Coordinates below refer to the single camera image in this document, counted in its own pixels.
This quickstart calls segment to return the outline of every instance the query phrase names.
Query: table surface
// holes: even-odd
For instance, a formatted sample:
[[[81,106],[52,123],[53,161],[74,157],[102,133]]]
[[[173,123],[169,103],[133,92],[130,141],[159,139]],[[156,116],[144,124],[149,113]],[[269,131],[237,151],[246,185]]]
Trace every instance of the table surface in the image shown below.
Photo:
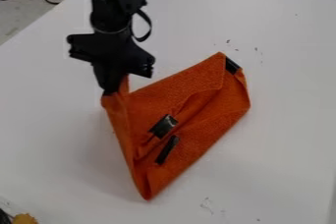
[[[336,167],[335,0],[148,0],[152,80],[222,51],[252,109],[151,202],[136,191],[91,66],[65,37],[90,32],[66,0],[0,47],[0,195],[40,223],[327,221]]]

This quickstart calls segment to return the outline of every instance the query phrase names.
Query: folded cloth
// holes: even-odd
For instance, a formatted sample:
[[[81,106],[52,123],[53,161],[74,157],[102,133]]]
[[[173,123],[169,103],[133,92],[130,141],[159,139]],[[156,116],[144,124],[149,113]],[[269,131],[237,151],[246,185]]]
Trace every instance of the folded cloth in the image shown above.
[[[156,196],[249,110],[243,70],[227,65],[226,56],[217,53],[135,92],[129,93],[125,77],[118,92],[102,96],[143,198]],[[166,115],[168,128],[155,133],[153,126]]]

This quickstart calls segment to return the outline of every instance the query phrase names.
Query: yellow object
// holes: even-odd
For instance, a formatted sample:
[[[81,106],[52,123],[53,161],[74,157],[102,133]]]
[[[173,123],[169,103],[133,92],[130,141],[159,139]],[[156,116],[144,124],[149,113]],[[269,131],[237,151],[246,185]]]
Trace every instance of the yellow object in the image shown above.
[[[14,217],[12,224],[38,224],[34,217],[29,214],[18,214]]]

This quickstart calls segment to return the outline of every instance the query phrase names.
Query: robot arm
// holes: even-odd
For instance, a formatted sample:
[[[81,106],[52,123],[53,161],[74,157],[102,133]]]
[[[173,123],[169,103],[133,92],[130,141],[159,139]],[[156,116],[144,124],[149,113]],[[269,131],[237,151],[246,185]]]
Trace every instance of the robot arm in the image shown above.
[[[132,18],[139,14],[151,27],[150,18],[140,9],[146,0],[91,0],[90,23],[93,34],[68,36],[70,56],[90,62],[104,94],[115,92],[126,74],[151,78],[155,58],[138,47],[134,39],[144,41],[149,32],[136,38]]]

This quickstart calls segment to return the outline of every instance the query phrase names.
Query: orange towel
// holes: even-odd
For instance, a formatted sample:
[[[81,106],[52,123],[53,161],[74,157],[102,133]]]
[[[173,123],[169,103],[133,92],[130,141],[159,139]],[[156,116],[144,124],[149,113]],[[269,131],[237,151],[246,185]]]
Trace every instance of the orange towel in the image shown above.
[[[118,92],[102,97],[143,198],[156,196],[249,110],[242,69],[232,74],[225,65],[226,56],[217,53],[132,93],[124,78]],[[150,129],[165,115],[178,123],[170,122],[172,128],[160,139]]]

